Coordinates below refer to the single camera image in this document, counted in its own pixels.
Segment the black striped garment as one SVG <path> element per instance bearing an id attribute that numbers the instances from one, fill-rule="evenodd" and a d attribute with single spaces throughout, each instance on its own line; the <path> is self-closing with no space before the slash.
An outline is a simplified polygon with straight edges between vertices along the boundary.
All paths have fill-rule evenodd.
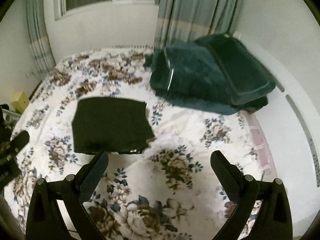
<path id="1" fill-rule="evenodd" d="M 74 152 L 84 154 L 141 152 L 155 137 L 145 102 L 111 97 L 79 100 L 72 131 Z"/>

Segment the small yellow box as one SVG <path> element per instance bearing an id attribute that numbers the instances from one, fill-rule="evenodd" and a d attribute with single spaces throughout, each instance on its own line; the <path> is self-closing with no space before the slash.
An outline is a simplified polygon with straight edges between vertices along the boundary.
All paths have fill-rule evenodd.
<path id="1" fill-rule="evenodd" d="M 22 114 L 29 105 L 29 98 L 24 92 L 18 92 L 14 94 L 11 104 L 15 111 Z"/>

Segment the grey striped left curtain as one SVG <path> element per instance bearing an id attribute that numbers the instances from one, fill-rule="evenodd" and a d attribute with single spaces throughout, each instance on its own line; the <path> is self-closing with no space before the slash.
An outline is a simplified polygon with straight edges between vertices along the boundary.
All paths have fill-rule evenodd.
<path id="1" fill-rule="evenodd" d="M 26 0 L 26 19 L 35 74 L 43 80 L 56 65 L 44 18 L 44 0 Z"/>

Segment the grey striped curtain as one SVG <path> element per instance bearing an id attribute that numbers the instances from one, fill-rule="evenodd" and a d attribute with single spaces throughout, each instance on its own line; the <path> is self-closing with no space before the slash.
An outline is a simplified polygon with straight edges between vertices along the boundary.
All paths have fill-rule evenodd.
<path id="1" fill-rule="evenodd" d="M 233 31 L 242 0 L 159 0 L 154 46 Z"/>
<path id="2" fill-rule="evenodd" d="M 44 0 L 26 0 L 26 19 L 35 74 L 43 80 L 56 65 L 44 18 Z"/>

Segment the white bed headboard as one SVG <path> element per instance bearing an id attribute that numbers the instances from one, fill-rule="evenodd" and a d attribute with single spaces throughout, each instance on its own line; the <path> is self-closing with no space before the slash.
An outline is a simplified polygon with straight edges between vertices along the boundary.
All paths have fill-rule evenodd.
<path id="1" fill-rule="evenodd" d="M 319 114 L 293 75 L 268 51 L 236 31 L 233 36 L 260 60 L 275 89 L 255 113 L 272 156 L 271 167 L 286 187 L 293 235 L 303 236 L 319 217 Z"/>

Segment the dark teal pillow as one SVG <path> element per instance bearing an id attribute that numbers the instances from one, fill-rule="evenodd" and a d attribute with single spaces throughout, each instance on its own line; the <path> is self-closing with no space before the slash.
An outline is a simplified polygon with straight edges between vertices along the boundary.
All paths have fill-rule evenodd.
<path id="1" fill-rule="evenodd" d="M 228 34 L 203 36 L 194 42 L 213 55 L 227 81 L 232 105 L 259 109 L 268 104 L 275 81 L 243 43 Z"/>

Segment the dark teal folded blanket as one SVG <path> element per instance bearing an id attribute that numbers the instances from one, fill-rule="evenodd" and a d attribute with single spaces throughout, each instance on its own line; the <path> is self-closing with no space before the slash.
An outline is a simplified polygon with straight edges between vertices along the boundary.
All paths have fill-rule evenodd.
<path id="1" fill-rule="evenodd" d="M 174 106 L 232 115 L 259 109 L 234 106 L 227 81 L 213 55 L 194 41 L 155 49 L 146 58 L 150 86 Z"/>

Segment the grey striped right curtain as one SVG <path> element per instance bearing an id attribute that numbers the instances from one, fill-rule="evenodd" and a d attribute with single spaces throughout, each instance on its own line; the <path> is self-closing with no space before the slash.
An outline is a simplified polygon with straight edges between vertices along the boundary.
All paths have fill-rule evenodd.
<path id="1" fill-rule="evenodd" d="M 159 0 L 154 46 L 233 31 L 242 0 Z"/>

